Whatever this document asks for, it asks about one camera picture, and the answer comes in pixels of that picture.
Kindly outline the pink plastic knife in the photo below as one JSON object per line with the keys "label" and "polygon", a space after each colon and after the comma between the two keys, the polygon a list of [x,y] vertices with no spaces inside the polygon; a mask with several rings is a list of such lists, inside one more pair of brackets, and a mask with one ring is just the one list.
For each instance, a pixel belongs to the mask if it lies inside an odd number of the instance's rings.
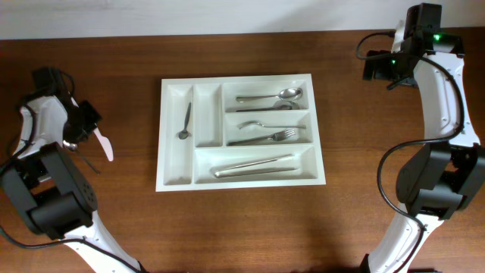
{"label": "pink plastic knife", "polygon": [[101,144],[101,147],[102,147],[103,151],[105,152],[107,159],[110,162],[114,161],[114,150],[113,150],[113,147],[111,145],[109,138],[107,138],[106,136],[103,136],[101,131],[98,128],[94,129],[93,133],[95,134],[96,138],[98,139],[99,143]]}

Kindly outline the steel fork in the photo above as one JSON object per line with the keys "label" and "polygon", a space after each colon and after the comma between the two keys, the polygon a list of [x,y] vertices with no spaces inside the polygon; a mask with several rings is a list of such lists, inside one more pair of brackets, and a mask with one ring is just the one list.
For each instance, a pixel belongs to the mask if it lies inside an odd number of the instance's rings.
{"label": "steel fork", "polygon": [[187,107],[187,110],[186,110],[183,129],[178,133],[178,138],[180,140],[185,140],[186,138],[189,137],[188,126],[189,126],[189,119],[190,119],[190,115],[191,115],[191,110],[192,110],[192,103],[190,102],[188,104],[188,107]]}
{"label": "steel fork", "polygon": [[278,131],[276,133],[264,135],[264,136],[257,136],[249,139],[244,140],[231,140],[227,143],[227,146],[251,146],[251,145],[258,145],[260,143],[277,143],[283,142],[286,140],[294,140],[298,136],[297,132],[294,129],[285,129],[282,131]]}
{"label": "steel fork", "polygon": [[293,128],[293,129],[306,129],[305,125],[267,125],[263,124],[260,121],[246,121],[242,122],[241,124],[238,124],[237,127],[242,130],[245,127],[250,127],[250,126],[258,126],[258,127],[263,127],[263,128]]}

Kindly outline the steel spoon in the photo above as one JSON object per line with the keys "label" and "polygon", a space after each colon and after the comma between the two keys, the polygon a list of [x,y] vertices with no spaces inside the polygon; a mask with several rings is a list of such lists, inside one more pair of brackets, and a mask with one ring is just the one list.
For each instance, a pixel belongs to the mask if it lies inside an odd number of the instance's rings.
{"label": "steel spoon", "polygon": [[276,95],[266,95],[266,96],[238,96],[236,97],[236,101],[239,103],[250,102],[258,99],[269,99],[269,98],[277,98],[281,101],[290,102],[293,100],[299,99],[303,94],[303,90],[301,88],[291,87],[287,89],[283,89],[279,91]]}
{"label": "steel spoon", "polygon": [[295,102],[276,102],[273,106],[267,108],[245,108],[238,109],[236,112],[251,112],[251,111],[286,111],[298,110],[299,105]]}

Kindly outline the metal chopstick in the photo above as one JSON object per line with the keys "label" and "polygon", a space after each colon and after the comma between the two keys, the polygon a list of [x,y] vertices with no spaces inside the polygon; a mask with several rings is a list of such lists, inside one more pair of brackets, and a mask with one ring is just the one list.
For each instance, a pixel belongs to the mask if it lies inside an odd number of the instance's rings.
{"label": "metal chopstick", "polygon": [[296,168],[259,168],[259,169],[249,169],[249,170],[239,170],[239,169],[224,169],[219,171],[212,171],[212,175],[217,179],[226,177],[239,177],[246,175],[256,175],[256,174],[268,174],[277,173],[284,171],[295,171]]}
{"label": "metal chopstick", "polygon": [[279,155],[272,158],[263,158],[263,159],[253,160],[250,162],[240,162],[240,163],[234,163],[231,165],[216,166],[211,170],[213,172],[218,172],[218,171],[228,171],[228,170],[238,169],[238,168],[246,168],[254,165],[262,165],[266,163],[276,162],[285,158],[291,158],[293,156],[294,156],[293,154]]}

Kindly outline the small steel teaspoon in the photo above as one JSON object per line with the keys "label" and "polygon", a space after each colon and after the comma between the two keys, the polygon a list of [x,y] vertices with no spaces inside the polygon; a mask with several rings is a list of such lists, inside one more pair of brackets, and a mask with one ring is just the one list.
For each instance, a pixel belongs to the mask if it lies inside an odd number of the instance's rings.
{"label": "small steel teaspoon", "polygon": [[100,175],[101,172],[97,169],[79,150],[78,145],[76,143],[69,143],[66,140],[63,141],[63,146],[65,149],[74,152],[77,154],[81,159],[97,174]]}

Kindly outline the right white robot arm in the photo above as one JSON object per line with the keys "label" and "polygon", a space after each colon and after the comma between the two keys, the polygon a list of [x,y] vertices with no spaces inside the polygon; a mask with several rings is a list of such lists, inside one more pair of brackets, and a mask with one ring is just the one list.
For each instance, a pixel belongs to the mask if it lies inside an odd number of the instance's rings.
{"label": "right white robot arm", "polygon": [[[463,87],[465,50],[460,36],[444,33],[442,7],[421,3],[385,36],[389,51],[357,54],[363,79],[388,80],[388,89],[418,88],[424,138],[385,152],[377,167],[377,188],[395,216],[378,247],[366,254],[361,272],[408,272],[425,240],[443,222],[466,209],[484,182],[484,148],[471,124]],[[397,204],[385,194],[382,170],[388,157],[419,146],[396,179]]]}

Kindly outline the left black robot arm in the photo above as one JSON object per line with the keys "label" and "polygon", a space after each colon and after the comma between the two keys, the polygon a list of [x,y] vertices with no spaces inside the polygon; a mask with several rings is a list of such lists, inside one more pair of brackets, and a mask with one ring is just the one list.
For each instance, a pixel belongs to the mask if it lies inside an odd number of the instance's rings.
{"label": "left black robot arm", "polygon": [[23,249],[65,245],[96,272],[144,272],[103,225],[94,189],[70,158],[90,135],[109,161],[114,150],[101,134],[101,115],[87,101],[75,99],[71,75],[55,67],[32,72],[35,89],[22,97],[22,128],[17,148],[1,166],[1,188],[18,215],[47,243],[26,244],[1,235]]}

